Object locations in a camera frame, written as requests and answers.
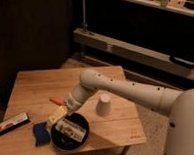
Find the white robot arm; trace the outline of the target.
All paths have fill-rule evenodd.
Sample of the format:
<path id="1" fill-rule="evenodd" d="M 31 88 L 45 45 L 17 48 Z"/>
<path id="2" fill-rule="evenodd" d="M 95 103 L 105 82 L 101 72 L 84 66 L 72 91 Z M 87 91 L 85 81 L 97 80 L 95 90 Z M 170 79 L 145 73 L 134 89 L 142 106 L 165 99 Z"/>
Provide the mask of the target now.
<path id="1" fill-rule="evenodd" d="M 174 101 L 182 94 L 182 91 L 176 89 L 114 79 L 96 70 L 86 69 L 80 73 L 78 85 L 63 100 L 53 99 L 57 108 L 49 117 L 48 123 L 53 125 L 75 113 L 99 90 L 110 91 L 146 108 L 160 111 L 171 110 Z"/>

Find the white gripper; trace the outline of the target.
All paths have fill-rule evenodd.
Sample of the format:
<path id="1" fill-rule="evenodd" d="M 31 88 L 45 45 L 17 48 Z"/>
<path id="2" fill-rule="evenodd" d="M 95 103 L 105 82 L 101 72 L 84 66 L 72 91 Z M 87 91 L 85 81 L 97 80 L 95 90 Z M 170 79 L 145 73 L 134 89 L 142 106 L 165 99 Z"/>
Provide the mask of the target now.
<path id="1" fill-rule="evenodd" d="M 77 111 L 89 98 L 89 91 L 83 86 L 76 86 L 66 96 L 66 107 L 69 111 Z M 67 108 L 59 106 L 48 119 L 48 124 L 53 125 L 67 115 Z"/>

